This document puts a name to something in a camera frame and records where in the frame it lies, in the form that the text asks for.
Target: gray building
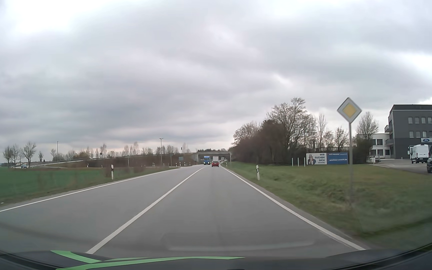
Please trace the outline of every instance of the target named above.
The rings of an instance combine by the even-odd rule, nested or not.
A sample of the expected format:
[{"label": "gray building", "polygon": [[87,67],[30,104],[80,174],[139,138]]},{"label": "gray building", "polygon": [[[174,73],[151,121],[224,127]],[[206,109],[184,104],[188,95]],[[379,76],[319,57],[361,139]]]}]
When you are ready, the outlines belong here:
[{"label": "gray building", "polygon": [[389,133],[385,145],[391,158],[409,159],[411,146],[432,145],[432,105],[393,105],[384,132]]}]

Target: truck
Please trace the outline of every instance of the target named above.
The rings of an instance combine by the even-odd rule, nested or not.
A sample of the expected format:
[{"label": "truck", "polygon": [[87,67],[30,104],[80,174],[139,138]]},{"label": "truck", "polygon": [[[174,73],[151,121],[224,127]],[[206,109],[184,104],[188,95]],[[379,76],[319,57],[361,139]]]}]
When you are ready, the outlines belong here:
[{"label": "truck", "polygon": [[211,164],[211,161],[209,160],[210,158],[211,158],[210,156],[204,156],[203,160],[202,160],[202,163],[204,165],[210,165]]},{"label": "truck", "polygon": [[427,144],[418,144],[413,146],[410,150],[411,164],[427,163],[430,155],[429,151],[429,145]]}]

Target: grass verge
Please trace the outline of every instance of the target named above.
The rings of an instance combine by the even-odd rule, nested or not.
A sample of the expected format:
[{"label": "grass verge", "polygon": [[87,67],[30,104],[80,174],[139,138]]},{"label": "grass verge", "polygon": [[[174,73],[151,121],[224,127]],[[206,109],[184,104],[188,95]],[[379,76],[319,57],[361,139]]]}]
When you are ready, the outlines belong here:
[{"label": "grass verge", "polygon": [[432,218],[432,175],[354,165],[355,203],[350,207],[349,169],[345,165],[260,165],[260,181],[255,164],[232,162],[225,166],[345,233],[385,247],[407,248],[405,239],[394,239],[394,245],[387,239],[380,242],[379,232]]},{"label": "grass verge", "polygon": [[111,180],[108,168],[0,167],[0,206],[171,169],[174,168],[115,168],[114,180]]}]

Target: blue truck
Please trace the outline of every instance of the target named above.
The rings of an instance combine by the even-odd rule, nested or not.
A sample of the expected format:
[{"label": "blue truck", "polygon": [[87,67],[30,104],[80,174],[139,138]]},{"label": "blue truck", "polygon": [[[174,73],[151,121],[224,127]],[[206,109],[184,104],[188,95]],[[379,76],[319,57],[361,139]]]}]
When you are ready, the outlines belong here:
[{"label": "blue truck", "polygon": [[210,165],[211,164],[211,157],[210,156],[204,156],[202,163],[204,165]]}]

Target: street lamp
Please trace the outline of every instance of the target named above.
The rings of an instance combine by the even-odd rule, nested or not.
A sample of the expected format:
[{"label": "street lamp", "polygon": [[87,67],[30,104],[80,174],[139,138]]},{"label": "street lamp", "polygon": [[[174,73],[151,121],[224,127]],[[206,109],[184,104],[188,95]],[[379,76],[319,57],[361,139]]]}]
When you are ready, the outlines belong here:
[{"label": "street lamp", "polygon": [[159,141],[161,143],[161,146],[159,146],[159,154],[161,155],[161,166],[163,166],[163,139],[159,138]]}]

